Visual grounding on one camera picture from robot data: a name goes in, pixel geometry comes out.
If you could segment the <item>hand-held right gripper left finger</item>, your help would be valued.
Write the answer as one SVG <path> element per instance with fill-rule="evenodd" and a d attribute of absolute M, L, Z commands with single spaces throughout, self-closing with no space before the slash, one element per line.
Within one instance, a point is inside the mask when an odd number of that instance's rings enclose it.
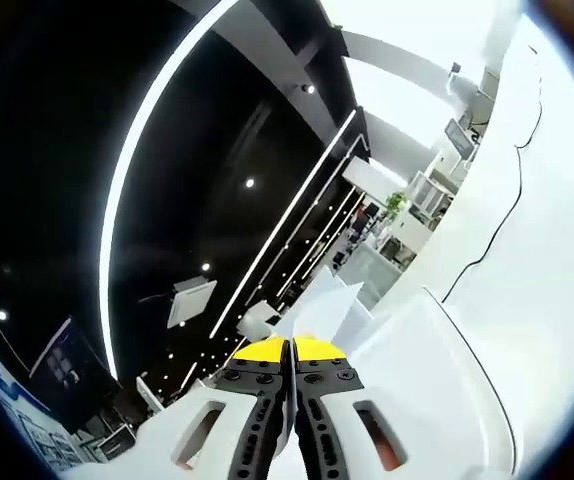
<path fill-rule="evenodd" d="M 138 431 L 146 479 L 266 479 L 290 427 L 290 342 L 236 352 Z"/>

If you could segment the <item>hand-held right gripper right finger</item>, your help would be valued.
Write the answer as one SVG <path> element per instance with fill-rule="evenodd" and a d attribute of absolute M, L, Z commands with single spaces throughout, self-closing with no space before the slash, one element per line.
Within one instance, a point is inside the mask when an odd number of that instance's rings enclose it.
<path fill-rule="evenodd" d="M 408 460 L 383 408 L 332 343 L 293 339 L 294 420 L 309 479 L 385 479 Z"/>

